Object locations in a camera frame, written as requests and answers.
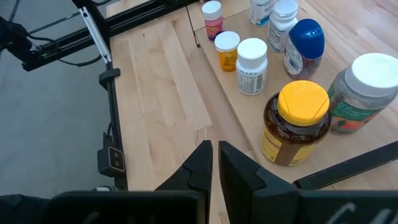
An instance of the amber jar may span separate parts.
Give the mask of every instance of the amber jar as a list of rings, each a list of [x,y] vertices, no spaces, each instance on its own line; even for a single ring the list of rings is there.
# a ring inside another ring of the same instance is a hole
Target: amber jar
[[[261,149],[271,162],[295,166],[306,159],[330,129],[327,92],[314,82],[287,84],[267,102]]]

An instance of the yellow lid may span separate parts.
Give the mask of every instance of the yellow lid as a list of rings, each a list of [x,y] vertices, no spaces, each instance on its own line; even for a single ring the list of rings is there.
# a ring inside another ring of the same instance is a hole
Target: yellow lid
[[[294,81],[283,87],[279,93],[279,114],[296,126],[311,126],[318,123],[328,108],[328,93],[314,82]]]

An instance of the pill bottle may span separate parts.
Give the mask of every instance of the pill bottle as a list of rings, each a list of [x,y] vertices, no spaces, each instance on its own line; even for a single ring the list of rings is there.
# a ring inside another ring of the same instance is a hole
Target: pill bottle
[[[289,31],[297,23],[298,8],[295,0],[280,0],[274,5],[269,17],[268,43],[277,53],[285,50]]]
[[[325,50],[325,36],[313,19],[299,21],[289,31],[284,64],[294,80],[308,80],[321,64]]]
[[[210,42],[214,42],[216,36],[224,31],[221,3],[218,1],[208,1],[201,7],[201,11],[205,18],[207,37]]]
[[[262,153],[281,166],[307,158],[328,133],[329,97],[320,85],[299,80],[287,84],[264,109]]]
[[[250,0],[249,20],[261,27],[267,24],[276,0]]]
[[[387,107],[397,92],[398,59],[377,53],[359,56],[329,87],[331,131],[358,131]]]
[[[236,61],[239,91],[245,95],[259,94],[266,84],[267,66],[267,44],[258,38],[242,41]]]
[[[239,42],[241,38],[232,31],[225,31],[217,35],[214,44],[216,46],[221,69],[224,72],[233,72],[236,69]]]

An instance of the white cap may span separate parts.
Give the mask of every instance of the white cap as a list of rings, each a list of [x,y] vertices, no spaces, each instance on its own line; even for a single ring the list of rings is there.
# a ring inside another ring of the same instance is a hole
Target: white cap
[[[239,34],[232,31],[225,31],[217,35],[214,44],[219,52],[229,52],[235,50],[240,41]]]
[[[257,67],[267,60],[267,44],[258,38],[248,38],[238,45],[238,60],[245,67]]]
[[[278,19],[291,19],[297,15],[299,5],[295,0],[279,0],[274,4],[274,16]]]
[[[201,7],[201,11],[205,20],[216,20],[222,15],[221,3],[218,1],[208,1]]]
[[[355,92],[370,97],[390,95],[398,90],[398,59],[379,53],[364,54],[345,73]]]

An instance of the small pink bottle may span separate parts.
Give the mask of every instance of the small pink bottle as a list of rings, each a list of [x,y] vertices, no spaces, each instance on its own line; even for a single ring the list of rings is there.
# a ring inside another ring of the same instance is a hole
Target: small pink bottle
[[[221,3],[218,1],[208,1],[201,7],[201,11],[205,18],[207,37],[211,42],[214,42],[216,36],[224,31]]]

